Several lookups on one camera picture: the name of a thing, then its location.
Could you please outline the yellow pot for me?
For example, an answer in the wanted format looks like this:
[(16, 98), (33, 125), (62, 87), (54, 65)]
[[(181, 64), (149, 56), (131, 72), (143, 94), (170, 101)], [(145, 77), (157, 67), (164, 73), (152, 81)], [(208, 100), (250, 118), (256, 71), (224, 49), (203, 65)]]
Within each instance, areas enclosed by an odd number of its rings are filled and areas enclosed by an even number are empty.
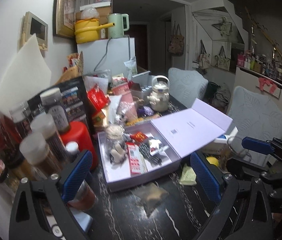
[(76, 43), (83, 44), (97, 41), (100, 39), (101, 29), (107, 29), (114, 26), (114, 23), (100, 24), (100, 21), (96, 18), (78, 20), (74, 24)]

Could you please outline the clear bag with snack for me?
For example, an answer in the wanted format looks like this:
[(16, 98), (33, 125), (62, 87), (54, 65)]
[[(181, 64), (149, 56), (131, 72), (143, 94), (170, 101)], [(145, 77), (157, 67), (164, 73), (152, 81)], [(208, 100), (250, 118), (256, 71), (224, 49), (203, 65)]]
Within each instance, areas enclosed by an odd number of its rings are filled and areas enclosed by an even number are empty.
[(147, 217), (161, 204), (169, 195), (168, 191), (157, 186), (155, 183), (149, 183), (138, 187), (132, 192), (139, 200), (138, 205), (142, 205)]

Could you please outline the brown ceramic mug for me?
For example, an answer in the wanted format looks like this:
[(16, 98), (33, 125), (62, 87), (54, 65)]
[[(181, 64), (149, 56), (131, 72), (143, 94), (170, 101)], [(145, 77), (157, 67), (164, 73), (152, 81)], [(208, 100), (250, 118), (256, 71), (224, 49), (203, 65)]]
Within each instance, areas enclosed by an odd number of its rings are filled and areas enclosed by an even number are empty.
[(132, 96), (132, 98), (133, 98), (133, 102), (134, 102), (136, 109), (144, 106), (144, 100), (143, 99), (140, 99), (137, 96)]

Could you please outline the black white checkered scrunchie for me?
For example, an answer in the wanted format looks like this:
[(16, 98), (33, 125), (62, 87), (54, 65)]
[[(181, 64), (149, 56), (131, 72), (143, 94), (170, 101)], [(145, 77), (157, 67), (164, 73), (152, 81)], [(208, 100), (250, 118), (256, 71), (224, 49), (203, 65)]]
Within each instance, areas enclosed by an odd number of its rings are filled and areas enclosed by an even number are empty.
[(150, 163), (155, 164), (155, 165), (161, 165), (162, 164), (162, 160), (159, 157), (156, 156), (152, 156), (151, 152), (150, 152), (150, 148), (149, 146), (147, 146), (144, 143), (140, 143), (138, 145), (139, 147), (139, 152), (140, 154), (146, 159), (148, 160)]

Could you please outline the clear bag with pink yarn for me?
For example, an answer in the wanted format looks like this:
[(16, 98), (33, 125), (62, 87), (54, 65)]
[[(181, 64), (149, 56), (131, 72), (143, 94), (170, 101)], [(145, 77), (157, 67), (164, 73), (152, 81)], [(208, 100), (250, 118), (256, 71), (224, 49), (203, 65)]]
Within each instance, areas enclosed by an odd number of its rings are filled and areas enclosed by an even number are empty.
[(116, 149), (116, 144), (119, 144), (123, 150), (126, 150), (126, 144), (123, 137), (125, 129), (121, 125), (110, 124), (105, 129), (106, 142), (104, 143), (104, 148), (108, 156), (110, 156), (110, 151)]

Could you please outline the blue white tube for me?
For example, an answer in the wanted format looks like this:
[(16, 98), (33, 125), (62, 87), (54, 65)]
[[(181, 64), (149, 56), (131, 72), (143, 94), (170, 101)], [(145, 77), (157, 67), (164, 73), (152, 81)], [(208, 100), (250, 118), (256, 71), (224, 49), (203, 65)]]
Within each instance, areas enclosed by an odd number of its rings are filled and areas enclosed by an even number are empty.
[(65, 146), (69, 161), (72, 163), (80, 154), (78, 143), (75, 141), (68, 142)]

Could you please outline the red white packet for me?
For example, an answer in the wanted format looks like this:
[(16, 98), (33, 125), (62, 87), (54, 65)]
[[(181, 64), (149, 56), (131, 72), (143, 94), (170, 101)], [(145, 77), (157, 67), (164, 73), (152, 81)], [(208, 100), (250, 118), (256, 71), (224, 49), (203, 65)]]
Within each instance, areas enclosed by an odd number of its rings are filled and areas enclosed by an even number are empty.
[(139, 146), (132, 143), (126, 143), (128, 150), (129, 170), (131, 176), (136, 176), (148, 172), (144, 157), (139, 151)]

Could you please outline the silver foil snack bag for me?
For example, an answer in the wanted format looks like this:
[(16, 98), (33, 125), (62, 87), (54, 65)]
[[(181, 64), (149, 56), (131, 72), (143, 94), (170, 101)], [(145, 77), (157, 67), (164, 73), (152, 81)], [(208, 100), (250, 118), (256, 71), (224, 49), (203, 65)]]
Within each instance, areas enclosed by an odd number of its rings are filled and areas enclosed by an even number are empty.
[(159, 153), (165, 152), (169, 146), (163, 144), (159, 139), (149, 139), (146, 143), (150, 148), (150, 155), (154, 156)]

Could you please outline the white box of vials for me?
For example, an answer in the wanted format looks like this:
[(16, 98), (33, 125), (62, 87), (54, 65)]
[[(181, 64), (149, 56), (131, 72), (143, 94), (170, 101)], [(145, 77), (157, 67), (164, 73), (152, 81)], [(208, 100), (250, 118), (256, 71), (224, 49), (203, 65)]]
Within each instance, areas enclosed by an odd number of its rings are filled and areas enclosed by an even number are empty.
[(139, 74), (135, 74), (132, 76), (131, 81), (133, 83), (133, 85), (137, 88), (144, 88), (144, 87), (148, 87), (151, 84), (151, 79), (152, 75), (151, 75), (151, 71), (145, 71)]

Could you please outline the light blue case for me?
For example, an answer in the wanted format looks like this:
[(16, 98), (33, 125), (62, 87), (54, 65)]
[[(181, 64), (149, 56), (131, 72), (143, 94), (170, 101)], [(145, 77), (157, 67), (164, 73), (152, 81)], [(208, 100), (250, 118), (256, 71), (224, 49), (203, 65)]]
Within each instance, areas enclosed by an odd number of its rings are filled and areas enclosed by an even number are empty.
[(87, 233), (93, 224), (93, 218), (89, 214), (73, 207), (70, 207), (70, 211), (82, 230)]

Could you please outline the green snack packet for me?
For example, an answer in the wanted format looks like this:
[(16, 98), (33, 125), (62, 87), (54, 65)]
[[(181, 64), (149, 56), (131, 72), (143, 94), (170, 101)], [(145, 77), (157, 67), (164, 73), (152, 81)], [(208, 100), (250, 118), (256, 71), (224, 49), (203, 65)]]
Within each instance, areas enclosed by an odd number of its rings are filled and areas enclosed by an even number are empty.
[(197, 184), (196, 174), (192, 167), (188, 166), (187, 164), (183, 166), (179, 183), (185, 186), (195, 186)]

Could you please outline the wall intercom panel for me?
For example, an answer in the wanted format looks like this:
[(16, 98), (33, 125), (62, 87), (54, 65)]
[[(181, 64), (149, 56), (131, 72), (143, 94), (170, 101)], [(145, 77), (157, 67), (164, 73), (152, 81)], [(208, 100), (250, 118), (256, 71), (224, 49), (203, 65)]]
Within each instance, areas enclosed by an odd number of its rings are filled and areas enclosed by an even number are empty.
[(37, 38), (40, 50), (48, 51), (48, 24), (38, 18), (32, 12), (26, 12), (21, 30), (20, 45), (23, 46), (31, 36)]

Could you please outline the red candy packet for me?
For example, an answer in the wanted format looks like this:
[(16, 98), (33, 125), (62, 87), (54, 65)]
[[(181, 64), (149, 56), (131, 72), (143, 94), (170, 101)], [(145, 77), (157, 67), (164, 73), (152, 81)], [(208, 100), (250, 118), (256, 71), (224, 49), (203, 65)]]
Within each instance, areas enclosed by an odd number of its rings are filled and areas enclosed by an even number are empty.
[(142, 132), (136, 132), (130, 135), (130, 138), (136, 143), (142, 143), (148, 137)]

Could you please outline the grey leaf chair cushion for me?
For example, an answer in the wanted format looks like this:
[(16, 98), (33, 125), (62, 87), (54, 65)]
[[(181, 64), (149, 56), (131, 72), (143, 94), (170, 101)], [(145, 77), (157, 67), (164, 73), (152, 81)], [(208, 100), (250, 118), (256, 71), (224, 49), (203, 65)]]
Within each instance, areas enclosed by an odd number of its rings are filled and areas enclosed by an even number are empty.
[(245, 137), (263, 141), (282, 139), (282, 111), (268, 96), (237, 86), (228, 116), (233, 120), (232, 126), (238, 129), (236, 136), (230, 139), (235, 153), (246, 161), (266, 166), (268, 155), (244, 149), (241, 142)]

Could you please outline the checkered cloth with pompoms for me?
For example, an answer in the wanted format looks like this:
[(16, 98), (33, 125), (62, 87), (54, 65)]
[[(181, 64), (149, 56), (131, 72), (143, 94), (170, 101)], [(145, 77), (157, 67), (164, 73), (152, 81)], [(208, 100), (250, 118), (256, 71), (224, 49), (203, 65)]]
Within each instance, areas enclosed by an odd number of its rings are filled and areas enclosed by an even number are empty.
[(126, 159), (127, 149), (126, 146), (122, 146), (120, 143), (116, 142), (109, 153), (111, 164), (121, 164)]

